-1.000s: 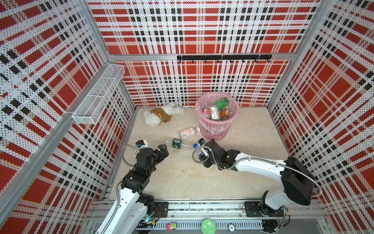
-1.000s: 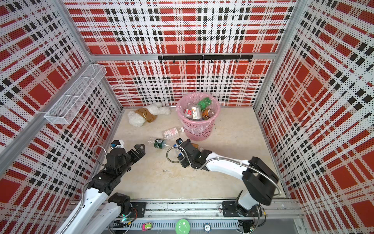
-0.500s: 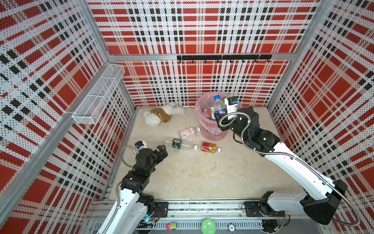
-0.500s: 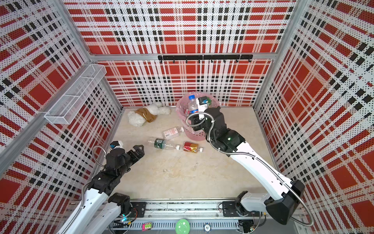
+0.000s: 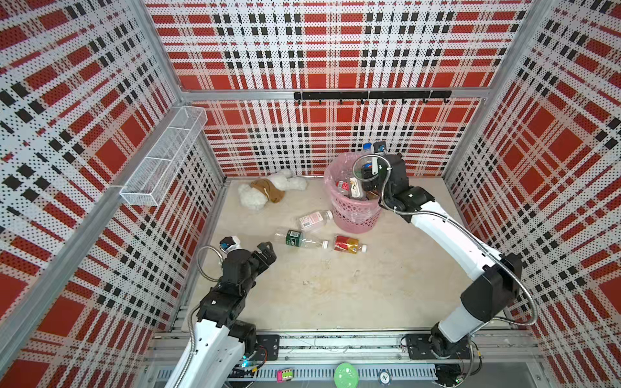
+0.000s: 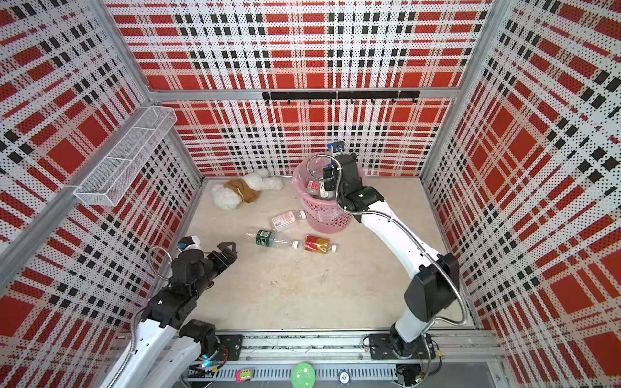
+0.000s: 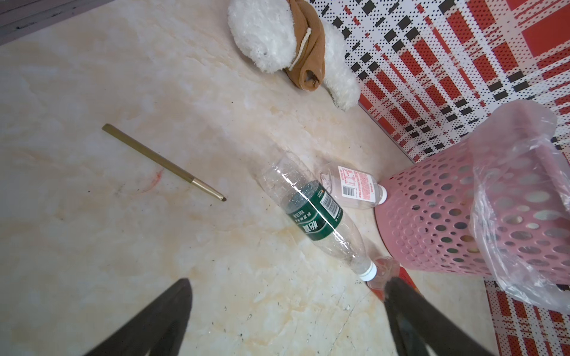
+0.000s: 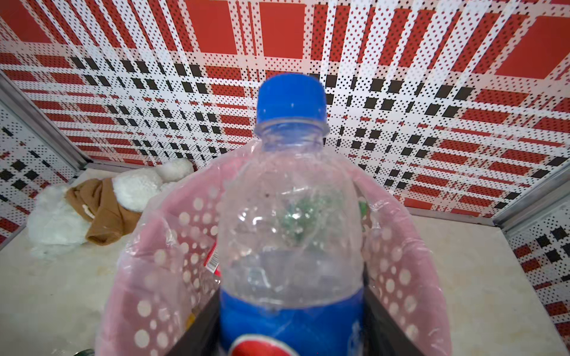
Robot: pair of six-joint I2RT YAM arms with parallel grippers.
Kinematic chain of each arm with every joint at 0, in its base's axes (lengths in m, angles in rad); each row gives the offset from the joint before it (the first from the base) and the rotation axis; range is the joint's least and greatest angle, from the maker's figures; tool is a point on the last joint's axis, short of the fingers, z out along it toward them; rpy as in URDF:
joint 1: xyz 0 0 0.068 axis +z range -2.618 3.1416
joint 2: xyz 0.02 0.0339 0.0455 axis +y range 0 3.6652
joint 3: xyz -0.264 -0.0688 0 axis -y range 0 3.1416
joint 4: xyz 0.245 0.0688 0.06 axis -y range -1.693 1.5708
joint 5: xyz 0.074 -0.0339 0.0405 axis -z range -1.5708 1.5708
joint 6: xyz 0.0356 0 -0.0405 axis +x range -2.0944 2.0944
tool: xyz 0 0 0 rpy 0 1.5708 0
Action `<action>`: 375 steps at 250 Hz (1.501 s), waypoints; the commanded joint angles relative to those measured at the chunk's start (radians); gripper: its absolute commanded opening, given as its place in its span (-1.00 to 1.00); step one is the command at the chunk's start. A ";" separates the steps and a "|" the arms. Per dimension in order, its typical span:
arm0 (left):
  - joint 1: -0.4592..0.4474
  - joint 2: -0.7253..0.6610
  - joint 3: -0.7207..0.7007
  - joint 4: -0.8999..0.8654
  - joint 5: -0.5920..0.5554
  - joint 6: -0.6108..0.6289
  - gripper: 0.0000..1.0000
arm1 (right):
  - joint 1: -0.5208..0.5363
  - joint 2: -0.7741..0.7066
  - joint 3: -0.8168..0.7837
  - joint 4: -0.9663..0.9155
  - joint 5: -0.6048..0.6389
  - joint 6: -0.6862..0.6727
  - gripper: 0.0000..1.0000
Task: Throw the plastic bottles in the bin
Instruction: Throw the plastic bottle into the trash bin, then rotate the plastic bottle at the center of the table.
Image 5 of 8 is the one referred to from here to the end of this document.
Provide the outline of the clear bottle green label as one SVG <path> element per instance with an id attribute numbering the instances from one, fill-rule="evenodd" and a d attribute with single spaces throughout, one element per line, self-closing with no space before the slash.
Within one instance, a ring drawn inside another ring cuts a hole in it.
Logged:
<path id="1" fill-rule="evenodd" d="M 310 234 L 304 234 L 289 228 L 279 228 L 275 231 L 274 237 L 278 243 L 285 244 L 289 247 L 297 248 L 328 248 L 328 240 L 316 239 Z"/>

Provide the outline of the clear bottle pink label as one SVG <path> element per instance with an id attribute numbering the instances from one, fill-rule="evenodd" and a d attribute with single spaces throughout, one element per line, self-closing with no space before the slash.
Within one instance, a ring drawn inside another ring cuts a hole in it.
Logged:
<path id="1" fill-rule="evenodd" d="M 311 232 L 326 226 L 333 220 L 331 210 L 318 210 L 298 218 L 299 228 L 302 232 Z"/>

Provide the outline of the red yellow label bottle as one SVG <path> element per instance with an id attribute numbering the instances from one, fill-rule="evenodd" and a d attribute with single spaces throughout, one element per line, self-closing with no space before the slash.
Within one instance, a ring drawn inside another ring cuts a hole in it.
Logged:
<path id="1" fill-rule="evenodd" d="M 333 241 L 333 250 L 357 255 L 358 253 L 367 253 L 367 245 L 361 243 L 359 239 L 337 235 Z"/>

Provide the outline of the pepsi label clear bottle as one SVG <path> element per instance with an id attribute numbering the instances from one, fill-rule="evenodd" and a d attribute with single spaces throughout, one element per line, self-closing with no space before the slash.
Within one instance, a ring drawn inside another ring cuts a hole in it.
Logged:
<path id="1" fill-rule="evenodd" d="M 374 148 L 371 142 L 367 142 L 362 147 L 362 152 L 365 155 L 365 158 L 361 161 L 360 173 L 362 179 L 371 179 L 374 178 L 375 173 L 375 158 L 368 157 L 368 155 L 372 155 L 374 153 Z"/>

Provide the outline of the white label tea bottle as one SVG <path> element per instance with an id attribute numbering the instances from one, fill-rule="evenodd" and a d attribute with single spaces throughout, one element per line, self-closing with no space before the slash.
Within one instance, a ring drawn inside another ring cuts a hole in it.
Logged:
<path id="1" fill-rule="evenodd" d="M 356 177 L 351 177 L 349 179 L 349 197 L 353 200 L 365 199 L 365 191 L 362 187 L 362 182 Z"/>

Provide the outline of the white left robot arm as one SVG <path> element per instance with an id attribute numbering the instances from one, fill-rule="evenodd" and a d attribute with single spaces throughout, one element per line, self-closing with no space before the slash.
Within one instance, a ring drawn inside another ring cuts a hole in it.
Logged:
<path id="1" fill-rule="evenodd" d="M 189 343 L 168 387 L 222 387 L 243 358 L 255 352 L 256 326 L 239 316 L 257 277 L 277 260 L 273 244 L 262 242 L 251 252 L 229 236 L 209 249 L 226 255 L 223 274 L 190 313 Z"/>

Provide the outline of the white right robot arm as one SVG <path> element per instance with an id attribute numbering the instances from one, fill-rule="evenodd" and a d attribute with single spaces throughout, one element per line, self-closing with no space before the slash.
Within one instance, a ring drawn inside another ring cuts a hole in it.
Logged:
<path id="1" fill-rule="evenodd" d="M 501 312 L 518 296 L 527 300 L 531 316 L 517 321 L 516 326 L 535 325 L 539 310 L 522 282 L 520 255 L 503 254 L 490 247 L 455 221 L 428 191 L 409 184 L 401 155 L 373 154 L 372 159 L 371 171 L 364 176 L 378 189 L 380 206 L 430 236 L 471 280 L 460 295 L 459 305 L 430 331 L 435 357 L 450 358 L 485 325 L 503 321 Z"/>

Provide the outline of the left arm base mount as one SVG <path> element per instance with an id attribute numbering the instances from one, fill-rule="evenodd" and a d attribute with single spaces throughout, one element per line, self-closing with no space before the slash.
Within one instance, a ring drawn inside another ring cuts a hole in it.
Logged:
<path id="1" fill-rule="evenodd" d="M 244 354 L 230 378 L 254 378 L 267 361 L 278 359 L 281 336 L 258 335 L 254 324 L 243 322 L 234 324 L 231 335 L 244 345 Z"/>

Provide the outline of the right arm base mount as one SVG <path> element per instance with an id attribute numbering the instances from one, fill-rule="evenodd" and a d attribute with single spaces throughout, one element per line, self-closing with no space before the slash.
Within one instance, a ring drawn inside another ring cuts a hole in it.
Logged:
<path id="1" fill-rule="evenodd" d="M 457 360 L 456 364 L 440 364 L 435 367 L 436 380 L 440 387 L 460 387 L 471 376 L 482 370 L 483 357 L 471 335 L 455 343 L 450 342 L 434 325 L 430 332 L 410 333 L 403 336 L 399 345 L 407 352 L 410 360 Z"/>

